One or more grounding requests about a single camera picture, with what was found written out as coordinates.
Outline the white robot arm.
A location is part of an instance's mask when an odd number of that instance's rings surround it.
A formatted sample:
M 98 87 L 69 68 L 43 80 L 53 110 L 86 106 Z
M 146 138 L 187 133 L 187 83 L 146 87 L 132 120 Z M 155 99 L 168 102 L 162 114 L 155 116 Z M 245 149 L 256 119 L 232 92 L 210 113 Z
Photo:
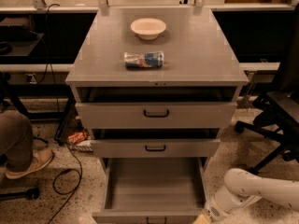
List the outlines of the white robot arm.
M 299 211 L 299 182 L 259 177 L 233 168 L 225 173 L 224 184 L 205 203 L 192 224 L 213 224 L 227 218 L 235 209 L 261 199 Z

